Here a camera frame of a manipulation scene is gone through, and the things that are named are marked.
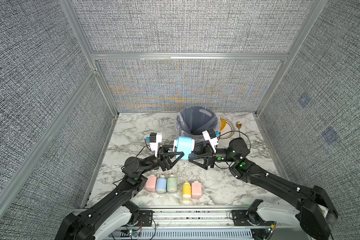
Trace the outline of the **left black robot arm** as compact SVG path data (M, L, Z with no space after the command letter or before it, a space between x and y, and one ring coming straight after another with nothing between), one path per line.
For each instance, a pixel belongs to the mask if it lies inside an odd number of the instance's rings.
M163 171L170 170L185 156L184 152L170 151L170 145L159 147L158 153L146 158L138 156L127 158L122 172L123 178L119 184L98 203L87 210L75 215L68 214L62 221L56 234L56 240L100 240L101 228L112 214L122 208L125 215L121 225L126 225L131 216L139 211L139 208L130 202L145 186L148 178L143 174L151 170L161 168Z

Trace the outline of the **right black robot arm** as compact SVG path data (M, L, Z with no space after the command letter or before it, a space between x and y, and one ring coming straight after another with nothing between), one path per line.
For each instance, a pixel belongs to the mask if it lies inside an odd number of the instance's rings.
M249 153L244 139L236 138L226 149L215 148L209 141L200 142L185 155L189 162L205 170L216 161L231 162L229 170L236 179L265 189L289 204L286 208L276 207L256 199L247 209L245 218L249 224L286 223L300 226L316 240L332 237L339 214L327 192L319 186L308 188L278 177L248 160Z

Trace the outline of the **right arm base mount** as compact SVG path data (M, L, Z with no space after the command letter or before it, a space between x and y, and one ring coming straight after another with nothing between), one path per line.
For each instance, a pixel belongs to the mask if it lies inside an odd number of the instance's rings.
M234 222L235 227L270 227L273 224L273 222L264 221L257 214L255 214L255 222L252 223L247 210L232 210L228 217Z

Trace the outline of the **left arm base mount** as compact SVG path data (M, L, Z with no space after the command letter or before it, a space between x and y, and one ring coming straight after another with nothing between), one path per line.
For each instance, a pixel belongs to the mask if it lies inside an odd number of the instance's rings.
M131 219L127 222L127 227L151 227L153 224L153 214L152 210L139 210L132 214Z

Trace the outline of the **bright blue pencil sharpener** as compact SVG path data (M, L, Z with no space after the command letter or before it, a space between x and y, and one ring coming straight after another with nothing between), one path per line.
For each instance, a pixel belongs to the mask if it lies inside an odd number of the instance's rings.
M193 152L195 148L195 140L188 137L178 137L174 140L173 152L183 152L184 156L181 160L188 160L189 155Z

